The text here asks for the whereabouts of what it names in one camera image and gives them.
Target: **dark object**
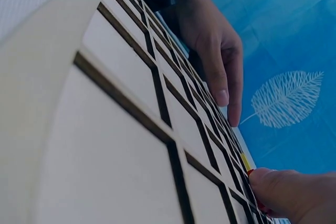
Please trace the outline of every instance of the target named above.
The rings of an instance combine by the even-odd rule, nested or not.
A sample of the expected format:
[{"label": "dark object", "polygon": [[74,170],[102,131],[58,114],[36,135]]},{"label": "dark object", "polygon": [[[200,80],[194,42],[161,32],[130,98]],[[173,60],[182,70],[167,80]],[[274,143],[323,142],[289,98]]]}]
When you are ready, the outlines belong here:
[{"label": "dark object", "polygon": [[202,61],[198,56],[197,52],[190,49],[188,60],[191,66],[193,66],[193,68],[196,70],[202,81],[206,81]]}]

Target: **finger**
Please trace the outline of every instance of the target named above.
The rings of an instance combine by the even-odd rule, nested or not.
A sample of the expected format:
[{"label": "finger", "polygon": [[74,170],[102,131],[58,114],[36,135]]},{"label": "finger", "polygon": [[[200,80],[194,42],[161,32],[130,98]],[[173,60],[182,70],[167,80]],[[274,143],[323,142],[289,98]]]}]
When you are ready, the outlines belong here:
[{"label": "finger", "polygon": [[197,53],[202,60],[205,77],[211,94],[214,96],[218,106],[227,106],[229,103],[229,93],[219,40],[205,40],[202,45],[197,48]]},{"label": "finger", "polygon": [[312,207],[309,175],[259,168],[250,174],[249,181],[256,198],[271,209],[267,213],[271,216],[299,220]]},{"label": "finger", "polygon": [[230,94],[227,115],[232,127],[237,127],[241,115],[242,96],[243,96],[243,47],[241,43],[226,56],[227,52],[222,51],[222,57],[229,58],[225,62],[227,75],[228,92]]}]

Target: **wooden grid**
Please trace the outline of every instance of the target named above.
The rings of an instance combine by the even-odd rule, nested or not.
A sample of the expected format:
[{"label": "wooden grid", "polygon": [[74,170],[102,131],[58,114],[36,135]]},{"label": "wooden grid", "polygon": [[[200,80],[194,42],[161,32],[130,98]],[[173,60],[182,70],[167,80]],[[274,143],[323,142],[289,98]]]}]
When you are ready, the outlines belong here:
[{"label": "wooden grid", "polygon": [[[118,71],[128,69],[111,70],[85,39],[73,64],[166,145],[184,223],[204,221],[203,215],[197,212],[199,204],[191,189],[194,183],[188,176],[191,167],[207,179],[209,187],[215,185],[218,190],[228,218],[226,222],[217,220],[218,223],[273,223],[256,208],[235,134],[180,48],[142,0],[113,1],[111,4],[109,0],[102,0],[95,16],[103,17],[109,29],[122,37],[150,71],[158,112],[154,105],[146,103],[146,96],[141,98],[118,76]],[[116,12],[115,4],[124,13]],[[133,29],[141,31],[143,37],[141,33],[133,33]],[[113,57],[113,53],[110,51],[108,56]],[[133,74],[134,78],[138,77],[137,72]],[[183,129],[184,125],[177,124],[182,115],[179,108],[185,110],[183,113],[190,118],[190,125],[196,127]],[[188,138],[191,133],[199,135],[202,147],[193,146],[196,140]]]}]

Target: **hand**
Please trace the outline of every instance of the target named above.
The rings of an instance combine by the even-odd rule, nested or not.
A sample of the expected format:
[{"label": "hand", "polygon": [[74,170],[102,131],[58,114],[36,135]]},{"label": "hand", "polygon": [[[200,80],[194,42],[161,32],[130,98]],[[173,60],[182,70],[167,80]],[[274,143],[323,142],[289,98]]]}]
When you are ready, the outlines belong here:
[{"label": "hand", "polygon": [[211,0],[179,0],[162,15],[173,32],[198,53],[211,94],[219,106],[228,105],[229,122],[236,127],[243,92],[240,37]]},{"label": "hand", "polygon": [[249,176],[268,215],[296,224],[336,223],[336,173],[305,175],[294,170],[254,170]]}]

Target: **yellow block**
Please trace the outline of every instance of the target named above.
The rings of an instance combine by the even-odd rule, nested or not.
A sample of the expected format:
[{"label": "yellow block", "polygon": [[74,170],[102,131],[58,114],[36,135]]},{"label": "yellow block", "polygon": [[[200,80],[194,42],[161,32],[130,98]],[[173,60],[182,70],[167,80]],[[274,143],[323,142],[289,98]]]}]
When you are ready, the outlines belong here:
[{"label": "yellow block", "polygon": [[240,156],[241,156],[241,158],[242,158],[242,160],[243,160],[243,163],[244,163],[244,165],[245,165],[245,167],[246,167],[246,170],[247,170],[247,171],[251,170],[251,166],[250,166],[250,164],[248,163],[245,154],[244,154],[244,153],[241,153]]}]

